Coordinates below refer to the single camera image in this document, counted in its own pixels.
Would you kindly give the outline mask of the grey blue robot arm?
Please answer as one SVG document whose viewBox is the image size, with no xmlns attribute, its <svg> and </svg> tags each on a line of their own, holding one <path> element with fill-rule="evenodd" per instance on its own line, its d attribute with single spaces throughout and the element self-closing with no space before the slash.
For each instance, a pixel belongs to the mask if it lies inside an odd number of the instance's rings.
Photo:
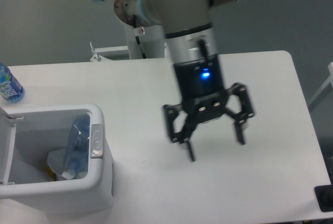
<svg viewBox="0 0 333 224">
<path fill-rule="evenodd" d="M 244 84 L 224 85 L 210 16 L 212 7 L 238 0 L 136 1 L 140 16 L 163 28 L 182 97 L 179 104 L 163 106 L 170 141 L 184 145 L 195 161 L 190 139 L 197 126 L 228 115 L 237 141 L 245 144 L 243 126 L 255 112 Z"/>
</svg>

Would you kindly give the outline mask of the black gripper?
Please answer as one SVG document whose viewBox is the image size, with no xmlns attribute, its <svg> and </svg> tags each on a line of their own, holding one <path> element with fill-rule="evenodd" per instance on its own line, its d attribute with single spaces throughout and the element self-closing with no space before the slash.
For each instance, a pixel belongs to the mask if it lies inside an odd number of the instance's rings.
<svg viewBox="0 0 333 224">
<path fill-rule="evenodd" d="M 195 162 L 191 137 L 197 125 L 226 113 L 234 120 L 237 141 L 245 145 L 243 126 L 255 112 L 246 85 L 236 82 L 226 91 L 213 29 L 169 34 L 166 43 L 181 94 L 181 104 L 162 106 L 170 142 L 183 147 Z M 238 97 L 240 112 L 225 108 L 228 95 Z"/>
</svg>

